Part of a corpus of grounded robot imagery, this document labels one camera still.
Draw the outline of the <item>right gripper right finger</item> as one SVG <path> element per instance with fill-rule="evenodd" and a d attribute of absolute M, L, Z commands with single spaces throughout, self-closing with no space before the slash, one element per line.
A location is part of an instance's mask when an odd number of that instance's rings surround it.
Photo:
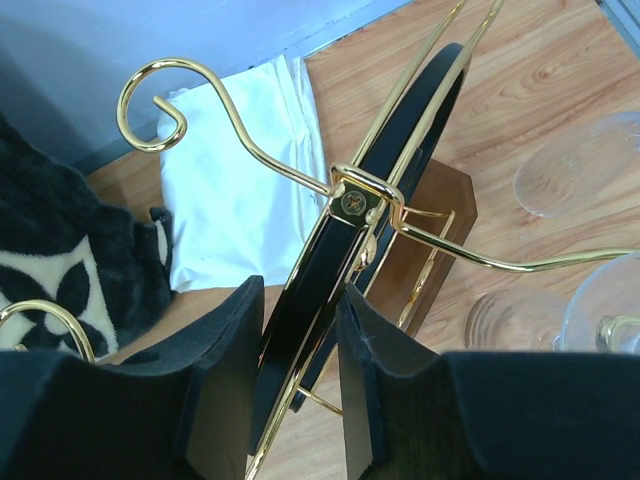
<path fill-rule="evenodd" d="M 435 353 L 354 287 L 336 309 L 351 479 L 635 479 L 639 360 Z"/>

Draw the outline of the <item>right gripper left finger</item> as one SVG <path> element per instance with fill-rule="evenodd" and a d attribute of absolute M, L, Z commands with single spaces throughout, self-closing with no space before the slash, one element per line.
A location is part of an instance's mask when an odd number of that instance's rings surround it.
<path fill-rule="evenodd" d="M 119 365 L 1 356 L 5 479 L 241 479 L 264 314 L 259 276 Z"/>

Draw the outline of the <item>gold and black wine glass rack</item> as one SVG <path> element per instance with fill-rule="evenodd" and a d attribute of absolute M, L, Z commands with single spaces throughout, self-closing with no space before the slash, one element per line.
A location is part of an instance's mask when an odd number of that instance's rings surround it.
<path fill-rule="evenodd" d="M 270 319 L 263 316 L 259 340 L 249 450 L 245 475 L 252 478 L 269 449 L 294 391 L 315 349 L 325 339 L 336 305 L 352 274 L 365 267 L 364 255 L 376 251 L 375 231 L 387 223 L 397 233 L 448 255 L 500 270 L 537 272 L 623 255 L 620 248 L 577 252 L 530 263 L 512 264 L 470 251 L 443 237 L 406 223 L 401 191 L 409 166 L 421 155 L 421 143 L 435 123 L 449 113 L 465 79 L 476 45 L 501 9 L 493 2 L 483 22 L 465 45 L 451 44 L 437 56 L 417 55 L 395 85 L 356 157 L 333 164 L 329 183 L 290 167 L 262 150 L 250 137 L 222 81 L 204 65 L 186 58 L 165 58 L 136 71 L 117 104 L 122 136 L 135 149 L 157 152 L 175 146 L 186 134 L 183 113 L 164 99 L 158 107 L 175 122 L 175 130 L 156 142 L 140 140 L 128 124 L 128 105 L 136 87 L 152 73 L 183 68 L 204 77 L 218 95 L 235 134 L 250 155 L 274 172 L 313 190 L 327 200 Z M 1 333 L 5 352 L 48 350 L 100 365 L 78 320 L 45 300 L 26 300 L 4 307 Z"/>

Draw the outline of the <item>short clear wine glass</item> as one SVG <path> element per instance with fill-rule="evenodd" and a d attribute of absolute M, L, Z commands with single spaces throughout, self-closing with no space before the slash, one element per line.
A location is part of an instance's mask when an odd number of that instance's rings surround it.
<path fill-rule="evenodd" d="M 473 350 L 639 353 L 639 255 L 596 269 L 571 299 L 505 287 L 471 308 L 464 333 Z"/>

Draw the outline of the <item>tall clear champagne flute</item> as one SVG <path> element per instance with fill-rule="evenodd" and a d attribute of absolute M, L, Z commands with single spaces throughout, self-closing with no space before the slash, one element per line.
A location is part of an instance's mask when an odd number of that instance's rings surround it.
<path fill-rule="evenodd" d="M 517 170 L 516 200 L 529 213 L 555 218 L 601 193 L 639 162 L 639 113 L 606 114 L 549 141 Z"/>

